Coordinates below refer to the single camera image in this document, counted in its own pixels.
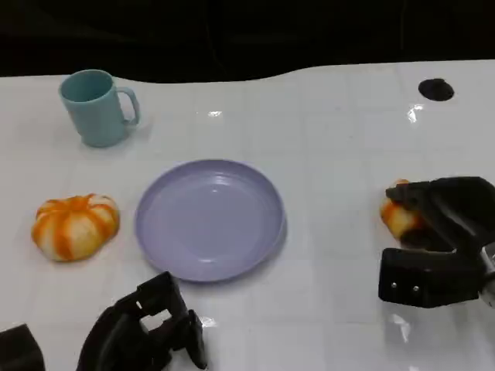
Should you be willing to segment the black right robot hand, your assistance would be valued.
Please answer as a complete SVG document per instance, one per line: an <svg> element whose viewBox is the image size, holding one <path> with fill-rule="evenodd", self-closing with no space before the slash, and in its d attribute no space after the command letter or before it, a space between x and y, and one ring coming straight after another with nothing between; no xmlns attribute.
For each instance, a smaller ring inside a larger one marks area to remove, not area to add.
<svg viewBox="0 0 495 371"><path fill-rule="evenodd" d="M381 252L382 301L437 308L482 298L494 306L494 186L477 176L386 189L380 216L397 247Z"/></svg>

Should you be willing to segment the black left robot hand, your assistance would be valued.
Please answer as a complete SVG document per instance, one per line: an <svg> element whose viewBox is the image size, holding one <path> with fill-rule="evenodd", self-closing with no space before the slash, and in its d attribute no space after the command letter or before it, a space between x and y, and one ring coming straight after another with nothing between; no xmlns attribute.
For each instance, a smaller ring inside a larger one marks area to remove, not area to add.
<svg viewBox="0 0 495 371"><path fill-rule="evenodd" d="M80 352L79 370L164 370L185 349L207 368L202 323L174 277L163 272L105 309Z"/></svg>

